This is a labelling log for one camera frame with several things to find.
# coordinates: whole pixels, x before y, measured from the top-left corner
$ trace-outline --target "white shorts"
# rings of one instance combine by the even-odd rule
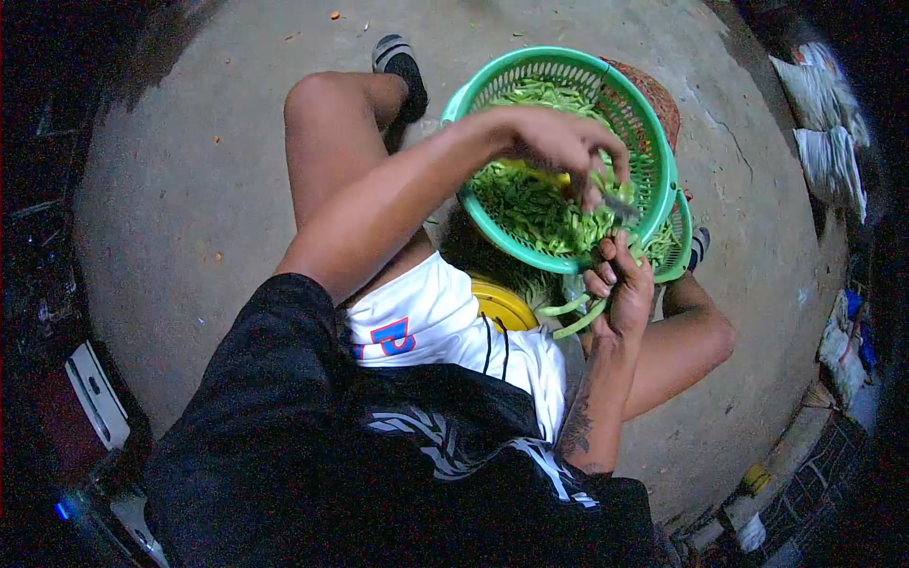
[[[533,396],[540,432],[554,443],[565,368],[552,334],[543,327],[501,334],[478,309],[470,276],[435,253],[347,310],[355,358],[367,367],[454,363],[503,377]]]

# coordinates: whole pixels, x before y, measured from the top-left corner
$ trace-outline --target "tattoo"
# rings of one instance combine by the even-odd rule
[[[581,449],[584,453],[590,452],[590,444],[587,442],[587,435],[593,427],[594,421],[587,417],[588,399],[590,394],[578,394],[577,399],[568,413],[562,428],[562,435],[559,436],[559,449],[562,454],[569,454],[575,448]]]
[[[606,475],[607,477],[613,476],[613,471],[611,469],[607,468],[605,465],[603,465],[602,463],[598,463],[598,462],[588,463],[587,465],[585,465],[584,467],[581,468],[581,471],[586,473],[587,475],[597,474],[597,475]]]

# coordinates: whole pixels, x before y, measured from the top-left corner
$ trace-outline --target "bare skin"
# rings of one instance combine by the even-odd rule
[[[394,121],[406,94],[396,75],[320,73],[287,96],[285,143],[297,235],[276,274],[305,274],[336,304],[355,302],[434,252],[423,220],[498,155],[520,155],[586,179],[602,147],[616,171],[627,175],[624,145],[596,122],[535,108],[472,115],[389,156],[380,129]],[[636,284],[634,292],[623,292],[631,289],[615,256],[617,249],[627,256],[627,249],[606,241],[612,243],[601,245],[605,266],[584,278],[595,294],[614,296],[612,312],[594,322],[590,371],[558,443],[569,463],[590,473],[612,471],[623,420],[696,383],[734,345],[731,325],[690,275],[667,289],[665,320],[646,323],[648,301],[640,324],[635,318],[643,289]],[[633,333],[616,332],[622,318],[615,324],[614,314],[624,309],[634,313],[625,318],[635,321]]]

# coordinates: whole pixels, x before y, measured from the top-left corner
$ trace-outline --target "pile of green beans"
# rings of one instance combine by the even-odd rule
[[[614,133],[612,125],[597,112],[595,104],[577,90],[536,77],[519,80],[511,91],[498,96],[489,104],[552,108],[592,118]],[[625,204],[636,201],[638,207],[646,205],[649,194],[635,195],[634,184],[618,184],[612,168],[612,159],[603,151],[600,152],[600,157],[605,164],[603,172],[591,173],[591,178],[600,191],[612,194]],[[534,175],[533,171],[526,168],[491,162],[474,175],[468,182],[468,187],[497,224],[540,253],[589,256],[591,249],[614,227],[615,216],[611,209],[601,206],[592,213],[582,213],[580,204],[563,201],[562,188],[558,183],[544,176]],[[673,232],[669,219],[666,219],[645,244],[637,242],[635,234],[630,235],[628,239],[632,256],[636,259],[646,255],[655,270],[665,264],[674,246],[681,247],[681,244]],[[546,316],[568,314],[591,299],[588,294],[583,294],[569,304],[545,307],[537,312]],[[565,337],[583,329],[601,314],[607,305],[607,299],[593,299],[586,316],[574,324],[556,330],[554,337]]]
[[[675,236],[672,216],[670,215],[666,217],[666,220],[663,221],[660,228],[656,230],[654,236],[650,237],[650,240],[644,245],[642,251],[647,255],[647,260],[650,261],[650,265],[654,268],[654,272],[656,272],[659,270],[660,266],[666,264],[666,258],[673,249],[678,250],[681,248],[682,242]]]

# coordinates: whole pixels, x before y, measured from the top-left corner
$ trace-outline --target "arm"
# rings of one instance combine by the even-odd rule
[[[520,107],[470,115],[339,190],[300,229],[275,273],[305,274],[340,304],[491,159],[529,154],[554,169],[587,176],[599,148],[616,162],[628,161],[624,145],[592,120]]]
[[[654,272],[646,259],[637,266],[626,239],[622,230],[605,238],[600,250],[606,262],[596,273],[584,274],[589,291],[613,299],[608,320],[600,316],[591,325],[594,344],[587,374],[557,448],[568,463],[588,474],[610,473],[618,461],[624,406],[654,295]],[[607,283],[615,284],[612,290]]]

